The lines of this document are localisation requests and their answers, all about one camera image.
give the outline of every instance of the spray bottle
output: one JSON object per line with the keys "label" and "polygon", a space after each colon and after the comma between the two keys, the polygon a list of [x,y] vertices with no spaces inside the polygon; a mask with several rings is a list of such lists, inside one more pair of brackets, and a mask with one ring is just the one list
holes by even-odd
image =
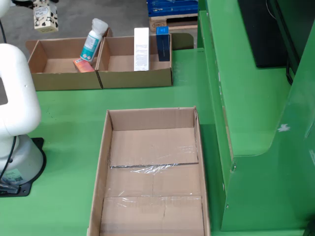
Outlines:
{"label": "spray bottle", "polygon": [[92,30],[89,32],[87,40],[85,41],[81,58],[88,62],[92,62],[95,53],[98,50],[99,44],[102,40],[104,33],[107,31],[108,24],[100,19],[94,18],[92,21]]}

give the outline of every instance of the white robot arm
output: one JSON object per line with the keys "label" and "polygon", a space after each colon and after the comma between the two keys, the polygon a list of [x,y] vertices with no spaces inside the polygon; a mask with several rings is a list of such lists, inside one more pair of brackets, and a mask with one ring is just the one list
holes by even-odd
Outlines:
{"label": "white robot arm", "polygon": [[39,125],[41,111],[22,51],[0,44],[0,52],[0,77],[8,100],[0,106],[0,157],[3,157],[10,153],[13,136],[27,134]]}
{"label": "white robot arm", "polygon": [[[0,0],[0,17],[10,0]],[[20,49],[0,44],[0,78],[7,103],[0,105],[0,193],[17,194],[19,185],[42,172],[44,155],[26,135],[41,120],[41,110],[26,57]]]}

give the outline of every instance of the cardboard box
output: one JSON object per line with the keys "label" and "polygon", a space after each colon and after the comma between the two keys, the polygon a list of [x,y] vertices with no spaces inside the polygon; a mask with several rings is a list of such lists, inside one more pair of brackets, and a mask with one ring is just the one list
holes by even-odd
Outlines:
{"label": "cardboard box", "polygon": [[[97,73],[78,73],[73,60],[78,59],[85,38],[37,41],[29,59],[36,90],[101,89]],[[95,68],[97,56],[92,67]]]}
{"label": "cardboard box", "polygon": [[195,108],[107,111],[88,236],[209,236]]}
{"label": "cardboard box", "polygon": [[134,37],[105,38],[100,46],[96,70],[104,88],[172,86],[170,61],[158,60],[157,39],[150,36],[150,70],[133,71]]}
{"label": "cardboard box", "polygon": [[58,17],[56,4],[50,0],[36,0],[33,3],[34,28],[41,33],[56,32]]}

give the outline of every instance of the concrete floor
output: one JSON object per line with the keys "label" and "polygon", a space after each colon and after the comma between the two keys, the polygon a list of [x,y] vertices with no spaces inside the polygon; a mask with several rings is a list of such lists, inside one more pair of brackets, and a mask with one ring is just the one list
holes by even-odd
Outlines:
{"label": "concrete floor", "polygon": [[[28,58],[27,40],[86,37],[93,18],[107,22],[114,36],[130,36],[135,27],[149,27],[146,0],[60,0],[57,9],[59,31],[43,34],[34,29],[32,10],[11,7],[1,18],[7,43],[20,48]],[[196,36],[196,29],[187,32]]]}

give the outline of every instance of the white box with black print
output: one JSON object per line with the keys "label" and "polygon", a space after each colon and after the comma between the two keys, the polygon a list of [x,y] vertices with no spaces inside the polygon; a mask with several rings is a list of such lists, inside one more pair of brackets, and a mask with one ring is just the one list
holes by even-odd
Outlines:
{"label": "white box with black print", "polygon": [[41,33],[58,31],[56,4],[50,0],[36,0],[33,3],[34,27]]}

